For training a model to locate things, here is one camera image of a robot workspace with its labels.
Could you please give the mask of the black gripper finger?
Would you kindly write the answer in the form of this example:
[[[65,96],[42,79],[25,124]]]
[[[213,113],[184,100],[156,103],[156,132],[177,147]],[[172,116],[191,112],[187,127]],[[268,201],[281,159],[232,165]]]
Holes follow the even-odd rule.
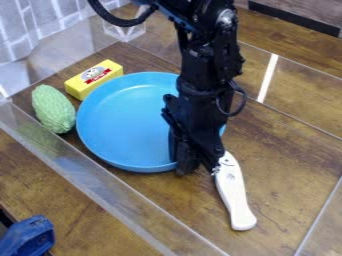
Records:
[[[168,132],[168,154],[169,160],[176,163],[176,174],[184,176],[192,173],[200,162],[197,155],[189,147],[189,143],[177,134],[173,128]]]
[[[216,167],[219,166],[219,159],[224,155],[224,148],[216,147],[212,152],[203,150],[200,152],[200,162],[209,174],[215,172]]]

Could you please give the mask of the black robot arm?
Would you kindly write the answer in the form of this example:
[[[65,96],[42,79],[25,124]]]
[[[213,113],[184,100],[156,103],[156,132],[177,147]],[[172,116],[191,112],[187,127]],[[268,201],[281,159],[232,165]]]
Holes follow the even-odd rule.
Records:
[[[181,54],[177,94],[163,96],[161,116],[169,125],[169,159],[176,173],[219,165],[224,155],[220,129],[237,115],[233,81],[244,58],[236,42],[237,17],[233,0],[132,0],[157,9],[173,22]]]

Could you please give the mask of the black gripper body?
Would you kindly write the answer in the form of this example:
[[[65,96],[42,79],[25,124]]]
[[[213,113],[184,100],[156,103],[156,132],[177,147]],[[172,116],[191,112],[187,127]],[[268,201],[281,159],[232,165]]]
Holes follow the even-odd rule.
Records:
[[[227,119],[241,112],[247,100],[245,91],[233,80],[223,84],[213,81],[204,84],[208,88],[199,88],[179,76],[177,95],[163,96],[165,106],[161,109],[169,129],[173,128],[176,134],[188,141],[199,162],[203,150],[212,152],[216,147],[224,148],[221,129]]]

